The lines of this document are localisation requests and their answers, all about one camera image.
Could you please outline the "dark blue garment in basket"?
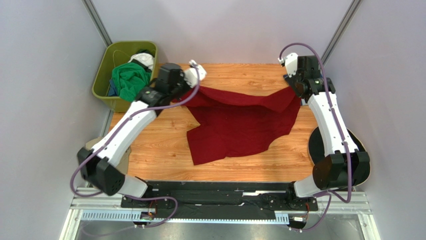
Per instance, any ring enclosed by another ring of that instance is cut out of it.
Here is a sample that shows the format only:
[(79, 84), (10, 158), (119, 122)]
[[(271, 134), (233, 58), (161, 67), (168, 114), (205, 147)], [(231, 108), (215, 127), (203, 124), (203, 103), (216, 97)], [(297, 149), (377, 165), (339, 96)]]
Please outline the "dark blue garment in basket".
[(107, 92), (107, 96), (108, 97), (118, 97), (119, 96), (117, 87), (116, 87), (113, 79), (109, 80), (109, 89), (108, 89), (108, 92)]

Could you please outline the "beige bucket hat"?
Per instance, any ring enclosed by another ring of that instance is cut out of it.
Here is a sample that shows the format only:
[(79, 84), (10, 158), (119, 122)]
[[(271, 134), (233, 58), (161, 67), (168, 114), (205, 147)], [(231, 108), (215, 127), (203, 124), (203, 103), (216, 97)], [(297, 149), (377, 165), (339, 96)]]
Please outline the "beige bucket hat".
[[(93, 148), (93, 146), (96, 145), (101, 139), (102, 139), (102, 137), (97, 137), (97, 138), (94, 138), (94, 139), (88, 141), (84, 145), (84, 148), (86, 150), (91, 150)], [(131, 152), (132, 152), (132, 149), (129, 146), (127, 148), (127, 150), (124, 152), (123, 156), (121, 157), (119, 164), (115, 167), (118, 171), (120, 171), (123, 174), (127, 174), (128, 173), (128, 169), (129, 169), (129, 157), (130, 157)]]

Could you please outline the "white garment in basket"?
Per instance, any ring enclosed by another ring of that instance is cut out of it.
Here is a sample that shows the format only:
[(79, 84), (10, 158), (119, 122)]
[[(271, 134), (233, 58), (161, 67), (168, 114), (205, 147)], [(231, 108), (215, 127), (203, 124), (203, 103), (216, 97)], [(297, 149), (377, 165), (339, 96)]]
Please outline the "white garment in basket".
[(155, 58), (150, 53), (137, 53), (130, 57), (129, 63), (136, 63), (142, 66), (146, 71), (154, 69)]

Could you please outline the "green t-shirt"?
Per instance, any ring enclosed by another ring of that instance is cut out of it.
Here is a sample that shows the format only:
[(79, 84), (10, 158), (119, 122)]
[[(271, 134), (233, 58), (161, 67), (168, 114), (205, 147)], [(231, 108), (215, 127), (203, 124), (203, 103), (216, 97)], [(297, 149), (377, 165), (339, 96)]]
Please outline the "green t-shirt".
[(151, 76), (150, 70), (134, 62), (119, 65), (111, 73), (118, 96), (128, 102), (134, 101), (139, 91), (151, 82)]

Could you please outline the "dark red t-shirt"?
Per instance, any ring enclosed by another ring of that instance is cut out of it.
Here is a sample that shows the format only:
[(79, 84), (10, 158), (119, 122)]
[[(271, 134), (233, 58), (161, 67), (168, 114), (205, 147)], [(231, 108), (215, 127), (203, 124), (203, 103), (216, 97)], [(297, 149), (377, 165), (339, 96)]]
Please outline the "dark red t-shirt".
[(200, 87), (185, 107), (199, 123), (186, 133), (194, 165), (265, 152), (288, 135), (301, 108), (291, 87), (267, 96)]

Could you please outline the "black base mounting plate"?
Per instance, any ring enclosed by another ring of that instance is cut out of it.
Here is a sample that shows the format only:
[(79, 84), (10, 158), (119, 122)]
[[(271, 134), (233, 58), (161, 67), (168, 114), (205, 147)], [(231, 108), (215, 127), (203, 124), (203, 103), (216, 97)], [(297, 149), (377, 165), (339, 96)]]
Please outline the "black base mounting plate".
[(298, 198), (288, 182), (149, 181), (145, 198), (123, 197), (122, 208), (150, 209), (173, 219), (273, 220), (277, 211), (300, 214), (317, 212), (313, 198)]

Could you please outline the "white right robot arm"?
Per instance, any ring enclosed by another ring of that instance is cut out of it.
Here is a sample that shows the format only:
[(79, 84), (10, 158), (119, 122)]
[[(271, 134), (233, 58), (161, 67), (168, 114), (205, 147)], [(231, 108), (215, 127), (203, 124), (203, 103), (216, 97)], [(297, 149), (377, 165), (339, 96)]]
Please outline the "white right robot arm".
[(290, 53), (280, 63), (287, 72), (284, 80), (297, 97), (305, 100), (317, 122), (308, 140), (308, 153), (314, 164), (312, 174), (292, 183), (293, 195), (309, 198), (363, 184), (370, 176), (370, 156), (346, 128), (334, 84), (321, 75), (318, 59)]

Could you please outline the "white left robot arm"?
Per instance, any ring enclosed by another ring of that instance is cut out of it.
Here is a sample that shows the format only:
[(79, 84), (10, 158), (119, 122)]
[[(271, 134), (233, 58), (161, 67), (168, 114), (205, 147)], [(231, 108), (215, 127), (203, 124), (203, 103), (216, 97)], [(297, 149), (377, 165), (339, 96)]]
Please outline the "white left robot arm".
[(194, 60), (183, 70), (178, 64), (166, 63), (157, 77), (145, 86), (130, 104), (129, 109), (113, 129), (98, 143), (77, 153), (77, 174), (99, 190), (113, 196), (121, 194), (141, 198), (149, 189), (148, 183), (117, 169), (128, 148), (137, 136), (160, 113), (189, 102), (200, 89), (206, 70)]

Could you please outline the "green plastic laundry basket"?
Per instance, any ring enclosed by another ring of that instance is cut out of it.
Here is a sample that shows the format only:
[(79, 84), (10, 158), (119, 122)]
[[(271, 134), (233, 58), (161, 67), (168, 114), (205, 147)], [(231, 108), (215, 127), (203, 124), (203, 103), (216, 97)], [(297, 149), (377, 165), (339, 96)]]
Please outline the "green plastic laundry basket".
[(153, 80), (157, 77), (159, 72), (159, 49), (154, 42), (119, 41), (108, 46), (103, 55), (92, 85), (92, 94), (115, 113), (126, 112), (131, 103), (118, 95), (108, 95), (111, 88), (110, 80), (113, 79), (113, 69), (128, 63), (131, 60), (131, 56), (139, 53), (141, 50), (146, 50), (153, 56), (153, 68), (152, 72), (149, 74), (150, 80)]

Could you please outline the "aluminium corner post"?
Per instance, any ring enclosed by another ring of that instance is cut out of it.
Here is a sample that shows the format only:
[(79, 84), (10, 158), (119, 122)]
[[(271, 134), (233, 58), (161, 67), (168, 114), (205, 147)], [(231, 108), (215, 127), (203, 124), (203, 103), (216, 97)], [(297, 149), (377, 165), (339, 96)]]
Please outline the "aluminium corner post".
[(95, 7), (94, 2), (92, 0), (82, 0), (82, 3), (84, 4), (103, 42), (105, 43), (107, 47), (110, 46), (113, 43), (113, 41), (102, 21), (100, 14), (98, 13)]
[(344, 35), (346, 29), (349, 27), (352, 19), (356, 15), (358, 9), (362, 5), (363, 0), (352, 0), (350, 2), (349, 7), (347, 8), (345, 14), (343, 15), (343, 18), (341, 19), (339, 25), (337, 26), (333, 36), (331, 37), (327, 47), (325, 48), (325, 51), (321, 57), (321, 60), (323, 64), (325, 65), (328, 60), (330, 59), (333, 51), (337, 47), (339, 41), (341, 40), (342, 36)]

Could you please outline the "aluminium frame rail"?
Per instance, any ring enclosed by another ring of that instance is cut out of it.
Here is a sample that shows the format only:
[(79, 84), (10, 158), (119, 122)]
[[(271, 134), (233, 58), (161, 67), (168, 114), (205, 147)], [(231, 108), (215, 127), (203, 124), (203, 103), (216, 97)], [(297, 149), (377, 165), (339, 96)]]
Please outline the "aluminium frame rail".
[(159, 239), (177, 234), (186, 237), (200, 231), (231, 225), (234, 239), (242, 234), (238, 227), (253, 228), (262, 238), (271, 233), (289, 237), (331, 236), (337, 240), (362, 238), (378, 240), (373, 213), (367, 196), (354, 191), (351, 201), (325, 196), (302, 201), (296, 207), (285, 203), (282, 185), (208, 182), (155, 182), (154, 201), (136, 201), (115, 194), (98, 194), (92, 187), (80, 187), (71, 202), (60, 238), (74, 240), (81, 229), (91, 239), (122, 239), (136, 234), (144, 239)]

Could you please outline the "left aluminium corner post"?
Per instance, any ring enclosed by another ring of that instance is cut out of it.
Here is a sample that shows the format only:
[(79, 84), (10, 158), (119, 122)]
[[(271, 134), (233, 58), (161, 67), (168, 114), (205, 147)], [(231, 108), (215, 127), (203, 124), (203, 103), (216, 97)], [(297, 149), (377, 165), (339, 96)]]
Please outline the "left aluminium corner post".
[(100, 14), (98, 13), (95, 7), (94, 2), (92, 0), (82, 0), (82, 3), (84, 4), (103, 42), (105, 43), (107, 47), (110, 46), (113, 43), (113, 41), (102, 21)]

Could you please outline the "right aluminium corner post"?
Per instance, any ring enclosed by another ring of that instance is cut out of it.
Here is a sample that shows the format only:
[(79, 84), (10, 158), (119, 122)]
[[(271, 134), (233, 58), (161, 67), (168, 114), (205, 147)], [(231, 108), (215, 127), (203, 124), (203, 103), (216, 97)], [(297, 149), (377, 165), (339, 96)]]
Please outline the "right aluminium corner post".
[(323, 64), (325, 65), (328, 60), (330, 59), (333, 51), (337, 47), (339, 41), (341, 40), (342, 36), (344, 35), (346, 29), (349, 27), (352, 19), (356, 15), (358, 9), (362, 5), (363, 0), (352, 0), (350, 2), (349, 7), (347, 8), (345, 14), (343, 15), (343, 18), (341, 19), (339, 25), (337, 26), (333, 36), (331, 37), (327, 47), (325, 48), (325, 51), (321, 57), (321, 60)]

